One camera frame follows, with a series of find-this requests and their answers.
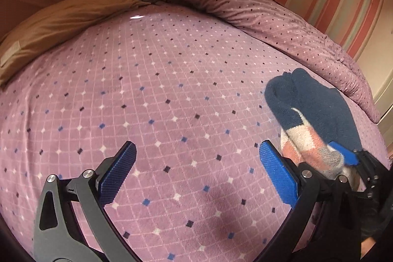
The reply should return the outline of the navy argyle knit sweater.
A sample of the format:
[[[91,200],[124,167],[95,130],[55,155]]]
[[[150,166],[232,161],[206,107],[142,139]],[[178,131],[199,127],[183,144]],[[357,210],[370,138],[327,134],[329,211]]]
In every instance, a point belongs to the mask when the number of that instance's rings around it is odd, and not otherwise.
[[[281,126],[285,158],[295,165],[306,162],[328,179],[343,174],[359,181],[344,156],[328,145],[336,142],[350,151],[362,148],[350,108],[337,89],[320,84],[304,69],[295,69],[267,83],[265,100]]]

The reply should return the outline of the white wardrobe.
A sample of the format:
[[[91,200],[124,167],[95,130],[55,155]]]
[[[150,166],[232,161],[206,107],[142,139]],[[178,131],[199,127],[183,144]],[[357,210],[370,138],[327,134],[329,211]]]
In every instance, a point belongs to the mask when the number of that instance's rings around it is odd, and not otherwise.
[[[392,135],[392,13],[381,13],[358,58],[380,113],[378,129],[385,139]]]

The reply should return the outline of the purple dotted bed sheet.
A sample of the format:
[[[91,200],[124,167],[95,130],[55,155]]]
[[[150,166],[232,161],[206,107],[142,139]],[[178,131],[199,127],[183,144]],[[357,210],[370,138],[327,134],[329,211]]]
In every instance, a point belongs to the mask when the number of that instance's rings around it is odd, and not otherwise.
[[[144,261],[252,261],[286,217],[258,157],[279,145],[267,82],[327,37],[269,5],[227,23],[147,5],[38,54],[1,92],[1,215],[33,249],[51,174],[73,178],[130,140],[137,160],[106,211]]]

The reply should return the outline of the brown pillow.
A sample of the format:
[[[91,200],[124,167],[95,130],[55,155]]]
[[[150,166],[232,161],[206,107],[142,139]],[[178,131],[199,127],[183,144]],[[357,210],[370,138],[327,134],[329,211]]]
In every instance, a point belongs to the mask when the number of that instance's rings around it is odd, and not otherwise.
[[[145,5],[141,0],[64,0],[36,12],[1,39],[1,86],[54,46],[113,15]]]

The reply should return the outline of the purple dotted duvet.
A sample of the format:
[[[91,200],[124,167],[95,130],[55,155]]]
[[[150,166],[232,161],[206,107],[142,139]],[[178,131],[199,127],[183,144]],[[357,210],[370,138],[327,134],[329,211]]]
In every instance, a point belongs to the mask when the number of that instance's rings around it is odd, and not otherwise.
[[[190,5],[281,51],[318,74],[377,123],[370,86],[353,58],[328,35],[273,0],[160,0]]]

